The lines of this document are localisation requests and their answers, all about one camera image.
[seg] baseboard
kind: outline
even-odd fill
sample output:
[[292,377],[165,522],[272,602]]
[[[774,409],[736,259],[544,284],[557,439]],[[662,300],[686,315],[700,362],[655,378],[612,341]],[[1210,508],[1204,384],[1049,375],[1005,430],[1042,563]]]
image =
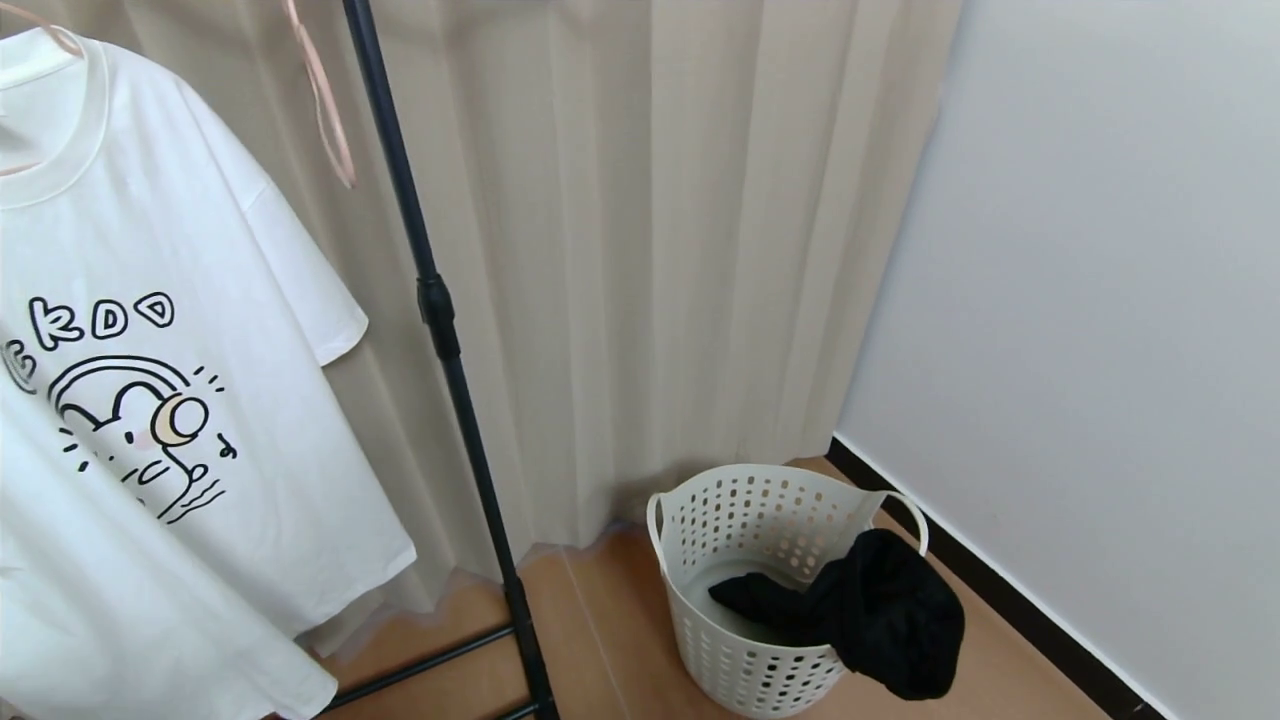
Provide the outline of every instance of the baseboard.
[[[827,460],[864,489],[897,489],[840,439],[831,439]],[[914,528],[906,509],[884,510],[904,528]],[[929,551],[1014,626],[1036,650],[1066,675],[1114,720],[1165,720],[1119,675],[1041,611],[1030,600],[955,539],[937,523],[929,524]]]

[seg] white wall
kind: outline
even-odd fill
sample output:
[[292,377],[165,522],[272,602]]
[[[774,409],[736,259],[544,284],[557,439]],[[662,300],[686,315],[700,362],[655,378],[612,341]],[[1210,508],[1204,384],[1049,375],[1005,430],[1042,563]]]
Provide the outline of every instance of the white wall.
[[965,13],[838,434],[1167,716],[1280,716],[1280,3]]

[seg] cartoon face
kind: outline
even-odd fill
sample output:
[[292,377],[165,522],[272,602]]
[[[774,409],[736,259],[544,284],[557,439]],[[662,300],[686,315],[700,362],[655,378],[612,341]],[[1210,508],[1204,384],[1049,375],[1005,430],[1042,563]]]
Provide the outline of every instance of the cartoon face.
[[[212,375],[210,384],[215,382]],[[49,395],[68,425],[59,432],[111,448],[105,459],[93,455],[157,519],[177,523],[227,492],[220,470],[238,451],[210,429],[209,404],[172,366],[136,356],[97,357],[64,372]],[[77,450],[79,443],[64,448]],[[82,460],[79,471],[88,465]]]

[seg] clothes rack base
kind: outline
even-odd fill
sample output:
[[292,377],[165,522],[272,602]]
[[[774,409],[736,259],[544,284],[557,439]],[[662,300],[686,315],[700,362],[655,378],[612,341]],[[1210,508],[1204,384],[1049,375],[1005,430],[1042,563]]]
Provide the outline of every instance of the clothes rack base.
[[444,378],[449,387],[449,400],[453,402],[458,429],[462,433],[462,443],[466,447],[471,473],[475,477],[476,492],[480,496],[480,506],[484,510],[485,524],[489,528],[489,537],[493,538],[493,548],[498,556],[498,569],[502,573],[503,592],[507,598],[507,606],[511,610],[511,621],[343,692],[329,703],[325,712],[389,688],[494,641],[515,635],[516,647],[520,651],[520,662],[525,669],[525,680],[529,684],[530,700],[525,705],[500,715],[498,720],[515,720],[534,714],[536,714],[538,720],[559,720],[556,700],[552,697],[550,679],[547,675],[547,662],[543,660],[541,648],[538,646],[534,619],[529,611],[529,601],[525,597],[525,585],[520,580],[520,575],[516,574],[516,561],[511,556],[507,529],[502,523],[498,493],[493,487],[493,475],[489,473],[489,461],[485,457],[484,442],[480,438],[480,425],[476,421],[471,392],[467,389],[467,379],[462,372],[462,351],[453,325],[453,302],[449,299],[449,291],[444,284],[444,279],[436,272],[435,259],[431,255],[431,243],[426,234],[426,220],[422,217],[422,208],[417,199],[417,187],[413,183],[413,172],[410,167],[408,154],[404,150],[404,137],[401,133],[396,102],[392,99],[390,81],[387,77],[387,65],[383,60],[381,45],[378,41],[374,14],[369,6],[369,0],[343,0],[343,6],[347,12],[347,24],[351,28],[356,56],[360,60],[365,90],[369,92],[369,102],[372,108],[374,123],[378,127],[378,137],[387,156],[392,186],[396,190],[396,200],[399,204],[401,220],[404,223],[410,250],[413,254],[413,264],[417,268],[419,311],[431,332],[435,354],[444,365]]

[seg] curtain fold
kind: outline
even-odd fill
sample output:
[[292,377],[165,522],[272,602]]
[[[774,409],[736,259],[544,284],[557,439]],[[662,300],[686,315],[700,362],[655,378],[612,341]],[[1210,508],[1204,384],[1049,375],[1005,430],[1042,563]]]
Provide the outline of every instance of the curtain fold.
[[[276,1],[18,4],[186,78],[370,315],[328,374],[421,560],[334,626],[495,577],[342,4],[298,3],[355,191]],[[826,451],[957,1],[372,5],[517,559],[707,466]]]

